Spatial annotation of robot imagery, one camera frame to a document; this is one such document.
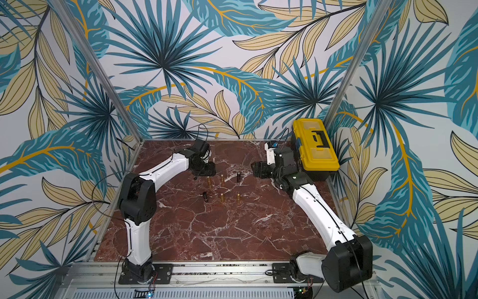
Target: marble table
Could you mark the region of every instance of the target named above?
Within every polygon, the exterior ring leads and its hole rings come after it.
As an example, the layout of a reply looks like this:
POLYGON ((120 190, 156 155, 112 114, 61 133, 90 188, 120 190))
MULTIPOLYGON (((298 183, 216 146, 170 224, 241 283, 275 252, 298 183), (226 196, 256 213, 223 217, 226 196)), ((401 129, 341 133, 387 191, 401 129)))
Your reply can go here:
MULTIPOLYGON (((265 160, 264 142, 208 141, 217 175, 210 187, 206 177, 193 180, 185 171, 156 193, 158 210, 151 220, 153 260, 288 260, 303 250, 326 254, 320 238, 302 209, 274 186, 271 179, 252 175, 251 163, 265 160), (236 174, 242 173, 240 183, 236 174), (206 203, 202 193, 206 191, 206 203)), ((191 141, 146 141, 134 172, 164 161, 191 141)), ((325 182, 316 186, 335 210, 325 182)), ((120 211, 114 216, 121 217, 120 211)), ((125 224, 113 219, 95 261, 117 261, 128 249, 125 224)))

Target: black cable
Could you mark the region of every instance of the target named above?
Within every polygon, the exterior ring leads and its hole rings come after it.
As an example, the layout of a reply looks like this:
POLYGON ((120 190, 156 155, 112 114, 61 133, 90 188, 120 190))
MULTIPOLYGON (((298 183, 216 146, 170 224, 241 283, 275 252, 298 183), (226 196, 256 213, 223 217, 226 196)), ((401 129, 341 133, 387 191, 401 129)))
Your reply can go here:
MULTIPOLYGON (((352 247, 352 244, 350 244, 350 241, 345 237, 345 235, 340 231, 340 226, 337 224, 337 221, 335 221, 334 217, 332 217, 332 215, 330 214, 330 212, 324 207, 324 205, 319 202, 314 195, 312 195, 312 193, 307 190, 306 188, 304 188, 303 186, 300 186, 300 188, 304 189, 305 191, 307 191, 310 196, 312 196, 312 198, 314 199, 314 201, 318 202, 322 208, 324 208, 324 210, 326 210, 327 214, 329 214, 330 218, 332 219, 332 221, 335 223, 336 227, 339 229, 339 233, 342 234, 342 236, 344 237, 345 241, 347 242, 348 246, 350 247, 350 249, 352 250, 352 253, 354 255, 354 258, 355 258, 355 262, 357 263, 357 267, 358 267, 358 272, 360 274, 360 280, 362 280, 362 269, 360 269, 360 266, 359 266, 359 259, 357 259, 357 255, 355 254, 355 250, 354 248, 352 247)), ((362 287, 363 287, 363 291, 365 292, 365 296, 367 296, 367 299, 369 299, 369 296, 367 294, 367 291, 365 290, 365 285, 363 284, 363 280, 362 280, 362 287)))
POLYGON ((362 296, 359 292, 357 292, 357 290, 355 290, 353 287, 350 287, 350 288, 351 288, 352 290, 354 290, 354 292, 356 292, 357 295, 359 295, 362 299, 365 299, 365 298, 363 298, 363 296, 362 296))
POLYGON ((320 290, 322 289, 322 286, 324 285, 325 281, 326 281, 325 279, 324 279, 324 281, 322 281, 322 284, 320 285, 319 289, 317 290, 317 293, 315 293, 315 295, 312 299, 315 299, 317 297, 317 295, 319 294, 320 290))

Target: wallpaper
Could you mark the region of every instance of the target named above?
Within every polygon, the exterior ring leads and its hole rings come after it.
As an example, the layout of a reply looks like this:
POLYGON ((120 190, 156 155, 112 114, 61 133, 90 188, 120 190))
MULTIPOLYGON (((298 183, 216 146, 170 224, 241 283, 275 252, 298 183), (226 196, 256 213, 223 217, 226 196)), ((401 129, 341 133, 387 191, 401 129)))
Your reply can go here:
MULTIPOLYGON (((69 4, 100 57, 103 8, 69 4)), ((122 173, 102 179, 135 142, 48 2, 0 2, 0 28, 0 297, 49 298, 90 249, 122 173)))
POLYGON ((478 3, 395 0, 385 18, 328 131, 332 185, 387 298, 477 298, 478 3))

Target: tropical leaf wallpaper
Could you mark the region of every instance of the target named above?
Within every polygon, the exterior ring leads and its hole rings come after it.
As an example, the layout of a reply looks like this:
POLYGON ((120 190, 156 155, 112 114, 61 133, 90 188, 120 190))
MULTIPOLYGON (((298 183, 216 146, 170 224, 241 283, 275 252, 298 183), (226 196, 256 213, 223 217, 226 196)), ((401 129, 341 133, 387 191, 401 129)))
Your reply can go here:
MULTIPOLYGON (((143 138, 217 139, 324 118, 378 2, 66 0, 143 138)), ((388 298, 477 297, 477 9, 392 0, 328 132, 388 298)), ((1 0, 0 28, 0 284, 48 298, 137 143, 48 1, 1 0)))
MULTIPOLYGON (((104 55, 109 12, 67 3, 104 55)), ((103 178, 136 142, 47 1, 1 1, 0 28, 2 298, 49 298, 91 248, 123 173, 103 178)))
POLYGON ((478 298, 478 3, 394 0, 381 28, 329 131, 339 208, 387 298, 478 298))

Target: mounting plate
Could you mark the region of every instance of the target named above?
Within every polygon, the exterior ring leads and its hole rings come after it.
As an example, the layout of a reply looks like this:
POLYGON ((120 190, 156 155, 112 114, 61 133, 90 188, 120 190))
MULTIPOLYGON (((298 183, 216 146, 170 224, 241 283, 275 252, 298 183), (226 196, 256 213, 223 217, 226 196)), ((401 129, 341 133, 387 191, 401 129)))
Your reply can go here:
MULTIPOLYGON (((171 280, 171 274, 173 270, 173 264, 153 264, 153 274, 155 272, 158 273, 156 280, 153 282, 155 285, 169 285, 171 280)), ((133 275, 127 269, 123 269, 119 279, 119 285, 136 285, 136 284, 145 284, 144 282, 140 282, 136 279, 136 276, 133 275)))
MULTIPOLYGON (((297 281, 292 280, 292 265, 290 263, 273 263, 272 269, 277 273, 272 276, 274 283, 297 283, 297 281)), ((313 275, 309 276, 312 278, 313 283, 322 283, 324 281, 323 278, 313 275)))

